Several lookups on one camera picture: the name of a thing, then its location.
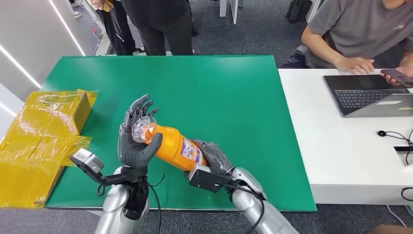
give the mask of orange juice bottle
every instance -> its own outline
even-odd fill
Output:
[[[195,164],[207,165],[202,151],[178,130],[158,125],[152,116],[144,116],[133,125],[132,138],[149,144],[156,133],[162,133],[162,144],[156,156],[183,171],[192,171]]]

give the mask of black laptop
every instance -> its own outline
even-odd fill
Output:
[[[380,75],[323,78],[343,117],[413,116],[413,94]]]

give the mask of green tabletop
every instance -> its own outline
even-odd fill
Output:
[[[63,57],[42,91],[98,92],[82,135],[105,164],[104,175],[120,166],[119,124],[129,105],[149,94],[160,125],[187,138],[217,142],[234,166],[249,170],[268,200],[285,211],[315,211],[293,125],[272,56]],[[148,181],[162,208],[234,209],[224,190],[191,187],[182,171],[155,158]],[[46,207],[101,207],[98,184],[69,167]],[[151,207],[156,207],[150,194]]]

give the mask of robot finger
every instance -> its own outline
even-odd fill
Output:
[[[155,115],[157,112],[158,112],[158,108],[155,108],[155,109],[149,111],[148,116],[153,116],[153,115]]]
[[[146,111],[148,110],[148,108],[153,104],[152,100],[147,101],[143,106],[142,106],[142,110],[143,110],[143,115],[146,114]]]
[[[139,107],[141,107],[147,100],[149,99],[149,94],[145,94],[142,97],[136,99],[134,102],[132,102],[131,106],[129,107],[129,110],[131,112],[136,111]]]
[[[129,109],[125,113],[125,118],[123,119],[123,122],[125,123],[126,126],[130,127],[133,125],[133,123],[135,122],[134,116],[137,113],[139,113],[139,109],[148,99],[149,99],[149,94],[145,94],[142,97],[136,99],[134,102],[132,102]]]

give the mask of robotic arm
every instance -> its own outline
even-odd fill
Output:
[[[225,188],[229,199],[252,225],[247,233],[299,234],[268,200],[263,187],[246,169],[233,167],[214,142],[193,141],[204,153],[209,167],[196,165],[188,175],[189,184],[217,192]]]
[[[103,176],[103,163],[92,153],[80,149],[72,157],[84,173],[92,178],[100,188],[112,186],[103,203],[103,212],[95,234],[135,234],[140,233],[143,220],[149,211],[148,163],[162,143],[162,134],[157,133],[151,143],[134,142],[131,127],[147,115],[152,101],[144,95],[132,103],[125,113],[119,128],[118,157],[122,166],[110,176]],[[153,109],[148,115],[154,115]],[[213,142],[193,141],[203,152],[207,166],[196,165],[191,172],[184,172],[189,184],[198,188],[217,192],[225,188],[229,199],[242,212],[258,234],[298,234],[288,220],[267,201],[261,184],[244,168],[234,168],[222,150]]]

